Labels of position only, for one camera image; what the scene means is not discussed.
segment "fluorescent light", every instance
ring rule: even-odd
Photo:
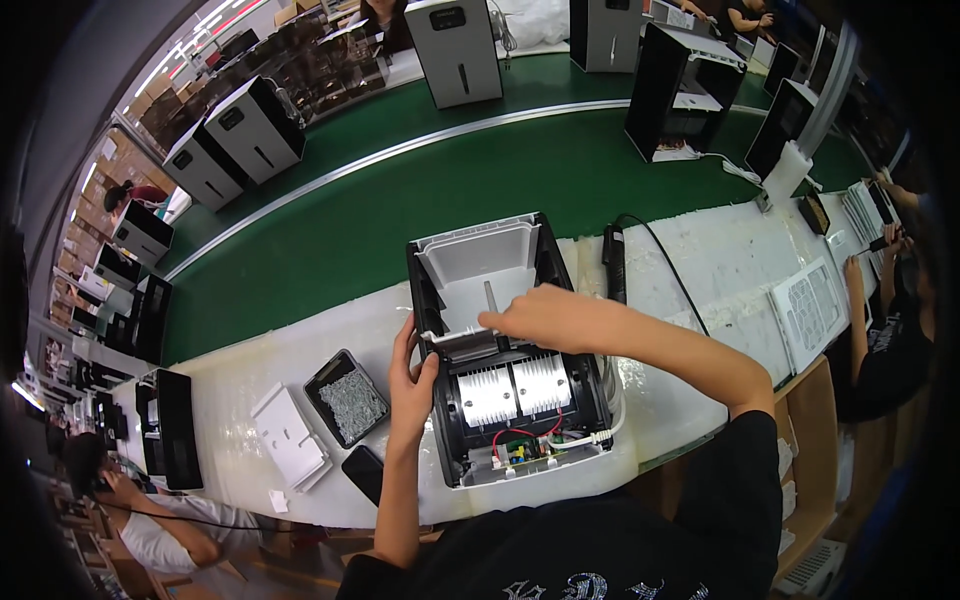
[[[167,53],[167,56],[163,57],[163,60],[161,60],[157,64],[157,66],[154,67],[154,70],[150,72],[150,75],[147,76],[147,79],[143,80],[143,84],[141,84],[140,87],[136,90],[136,93],[133,94],[134,98],[140,97],[140,94],[143,93],[143,90],[147,88],[147,85],[149,85],[150,82],[154,80],[154,77],[156,77],[156,74],[159,73],[160,68],[167,63],[170,57],[174,56],[177,52],[180,51],[181,46],[182,46],[181,42],[177,42],[177,45],[170,49],[170,52]]]
[[[227,7],[227,4],[229,4],[229,3],[230,3],[230,0],[227,0],[226,2],[224,2],[223,4],[221,4],[220,6],[218,6],[217,8],[213,9],[213,11],[210,12],[210,14],[208,14],[207,16],[205,16],[204,18],[202,18],[202,19],[200,20],[200,22],[197,23],[197,26],[193,28],[193,31],[198,32],[199,30],[203,29],[203,28],[204,28],[204,25],[206,25],[206,23],[207,23],[210,19],[212,19],[212,18],[215,17],[216,15],[220,14],[220,12],[222,12],[223,9],[225,9],[225,8]]]
[[[20,394],[21,396],[23,396],[24,399],[26,399],[28,402],[30,402],[31,404],[33,404],[38,411],[46,412],[46,411],[44,410],[44,408],[43,408],[42,406],[40,406],[39,402],[36,401],[36,398],[34,398],[34,395],[31,394],[30,392],[27,392],[26,390],[24,390],[23,387],[22,387],[19,383],[17,383],[16,381],[14,381],[12,384],[10,384],[10,387],[12,387],[15,392],[17,392],[18,394]]]
[[[96,168],[97,168],[97,163],[94,162],[93,164],[90,165],[90,170],[86,172],[86,179],[84,180],[84,185],[83,185],[83,187],[80,188],[80,192],[81,192],[82,194],[83,194],[84,190],[86,189],[86,185],[87,185],[88,183],[90,183],[90,178],[93,177],[93,170],[96,169]]]

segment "dark hair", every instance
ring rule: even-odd
[[[414,40],[410,37],[410,28],[407,27],[407,17],[403,14],[406,9],[407,0],[396,0],[394,16],[390,19],[390,31],[383,34],[383,49],[388,54],[414,47]],[[370,37],[383,32],[376,20],[376,11],[367,4],[367,0],[360,0],[360,18],[369,19],[364,28]]]
[[[60,459],[66,480],[77,496],[93,493],[93,482],[107,458],[107,445],[94,433],[82,433],[63,443]]]
[[[107,194],[104,196],[104,210],[106,212],[113,212],[113,209],[120,205],[123,199],[127,197],[127,192],[132,189],[133,181],[126,180],[123,182],[123,185],[117,185],[107,190]]]

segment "black tray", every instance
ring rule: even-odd
[[[364,430],[362,434],[357,436],[353,442],[347,444],[344,440],[343,434],[340,432],[340,427],[337,426],[337,420],[333,416],[333,410],[330,408],[330,405],[324,402],[320,397],[320,389],[333,383],[337,379],[340,379],[349,372],[357,371],[359,372],[364,380],[367,382],[367,385],[370,386],[370,389],[373,390],[373,394],[376,396],[380,403],[383,404],[383,407],[386,409],[386,412],[383,414],[383,417],[377,419],[373,425]],[[340,350],[331,358],[319,371],[317,371],[314,376],[310,377],[310,380],[306,382],[303,386],[303,393],[306,394],[307,399],[310,400],[310,403],[313,404],[313,407],[317,409],[317,412],[320,413],[321,418],[323,418],[324,423],[326,423],[326,428],[330,430],[330,433],[333,434],[333,437],[336,438],[337,444],[339,444],[343,449],[349,449],[354,447],[358,442],[367,437],[374,428],[386,420],[390,416],[390,403],[384,399],[384,397],[377,391],[376,386],[373,385],[373,381],[370,379],[370,376],[367,375],[367,372],[363,370],[354,358],[350,354],[350,351],[346,348]]]

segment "black t-shirt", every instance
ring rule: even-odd
[[[777,461],[774,420],[753,411],[691,462],[673,522],[608,496],[488,513],[447,529],[409,571],[353,558],[337,598],[766,598],[780,546]]]
[[[717,15],[717,29],[720,30],[720,34],[726,41],[732,41],[738,33],[736,28],[733,26],[733,21],[730,20],[730,14],[727,12],[727,9],[740,11],[740,14],[743,16],[743,18],[747,19],[748,21],[758,21],[766,12],[750,9],[742,2],[742,0],[724,0],[723,6],[720,9],[720,14]],[[749,32],[739,33],[741,36],[746,37],[750,41],[756,41],[759,30],[754,29]]]
[[[837,402],[842,422],[879,419],[909,401],[926,381],[933,342],[920,326],[917,304],[897,287],[886,321],[867,332],[867,355],[850,398]]]

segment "smartphone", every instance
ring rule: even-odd
[[[360,488],[374,506],[380,506],[380,490],[383,487],[383,463],[376,454],[364,445],[350,452],[341,468],[344,474]]]

